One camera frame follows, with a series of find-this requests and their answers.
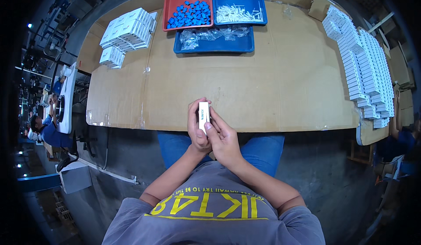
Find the blue sleeve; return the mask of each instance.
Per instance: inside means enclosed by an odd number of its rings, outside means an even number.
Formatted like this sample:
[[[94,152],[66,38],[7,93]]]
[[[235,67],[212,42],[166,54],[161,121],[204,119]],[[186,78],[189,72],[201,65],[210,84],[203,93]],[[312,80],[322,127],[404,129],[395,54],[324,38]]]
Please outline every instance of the blue sleeve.
[[[401,145],[405,145],[406,147],[406,154],[412,150],[416,141],[415,138],[412,136],[412,133],[409,131],[402,131],[399,132],[399,136],[397,138],[398,143]]]
[[[300,244],[326,244],[319,219],[305,206],[290,208],[278,218]]]
[[[43,121],[43,125],[49,125],[50,123],[51,123],[51,116],[47,115],[47,117]]]
[[[150,213],[153,206],[137,198],[123,199],[120,209],[105,233],[102,244],[114,244],[116,240],[133,224],[142,214]]]

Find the concrete floor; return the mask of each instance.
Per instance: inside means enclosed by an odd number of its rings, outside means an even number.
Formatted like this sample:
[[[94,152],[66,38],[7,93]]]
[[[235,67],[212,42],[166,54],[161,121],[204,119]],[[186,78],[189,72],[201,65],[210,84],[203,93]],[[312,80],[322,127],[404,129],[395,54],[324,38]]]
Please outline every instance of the concrete floor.
[[[67,49],[78,54],[89,27],[104,13],[126,0],[106,0],[80,21],[72,32]],[[334,0],[346,8],[363,26],[361,16],[351,4]],[[75,58],[63,56],[66,62]],[[91,169],[93,186],[66,195],[65,203],[86,244],[100,244],[125,197],[138,198],[143,190],[165,171],[157,133],[130,129],[90,126],[95,158],[79,145],[81,158],[104,166],[108,140],[107,170],[124,177],[137,176],[134,185]],[[374,219],[383,186],[374,186],[371,167],[349,161],[344,145],[355,138],[355,130],[291,132],[285,135],[284,152],[276,178],[297,188],[307,206],[318,216],[327,244],[355,244]],[[55,172],[55,162],[46,161],[43,147],[36,151],[47,173]]]

